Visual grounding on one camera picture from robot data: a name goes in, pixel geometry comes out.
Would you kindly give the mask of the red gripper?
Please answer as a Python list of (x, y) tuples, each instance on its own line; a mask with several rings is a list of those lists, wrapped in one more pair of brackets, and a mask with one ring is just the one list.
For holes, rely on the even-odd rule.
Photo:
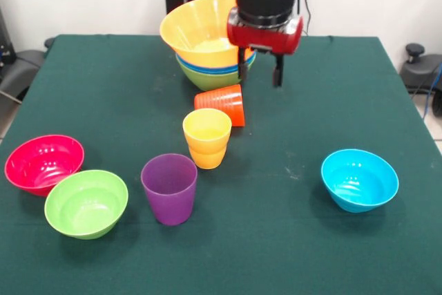
[(227, 36), (232, 45), (238, 47), (238, 79), (247, 77), (248, 64), (245, 48), (254, 48), (275, 54), (276, 66), (273, 70), (273, 86), (282, 86), (284, 55), (292, 55), (300, 43), (303, 18), (289, 17), (288, 22), (277, 28), (256, 28), (242, 22), (238, 8), (233, 7), (227, 19)]

